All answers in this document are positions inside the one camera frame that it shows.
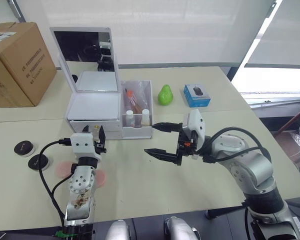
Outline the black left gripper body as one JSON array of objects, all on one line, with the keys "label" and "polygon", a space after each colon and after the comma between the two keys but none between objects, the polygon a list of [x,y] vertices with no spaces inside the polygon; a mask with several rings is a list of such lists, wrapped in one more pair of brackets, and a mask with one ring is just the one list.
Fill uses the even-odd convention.
[{"label": "black left gripper body", "polygon": [[98,155],[101,155],[101,153],[106,153],[107,149],[105,148],[104,142],[97,142],[94,141],[94,150]]}]

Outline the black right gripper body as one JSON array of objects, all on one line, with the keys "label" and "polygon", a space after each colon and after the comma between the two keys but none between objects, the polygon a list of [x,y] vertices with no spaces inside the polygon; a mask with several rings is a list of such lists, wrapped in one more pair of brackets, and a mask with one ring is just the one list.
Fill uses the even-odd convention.
[{"label": "black right gripper body", "polygon": [[178,140],[176,149],[175,164],[181,166],[183,156],[194,155],[197,151],[198,134],[195,130],[188,130],[183,128],[182,123],[178,123]]}]

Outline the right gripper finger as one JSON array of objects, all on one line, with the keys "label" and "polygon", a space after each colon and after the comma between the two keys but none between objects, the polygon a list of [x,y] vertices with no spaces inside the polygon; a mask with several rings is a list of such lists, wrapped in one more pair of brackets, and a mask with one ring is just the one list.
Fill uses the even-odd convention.
[{"label": "right gripper finger", "polygon": [[166,150],[158,149],[158,148],[148,148],[144,149],[148,155],[166,162],[176,163],[177,162],[177,155],[173,153],[168,153]]},{"label": "right gripper finger", "polygon": [[183,123],[171,123],[171,122],[158,122],[151,126],[153,129],[159,130],[161,132],[171,133],[180,132],[183,128]]}]

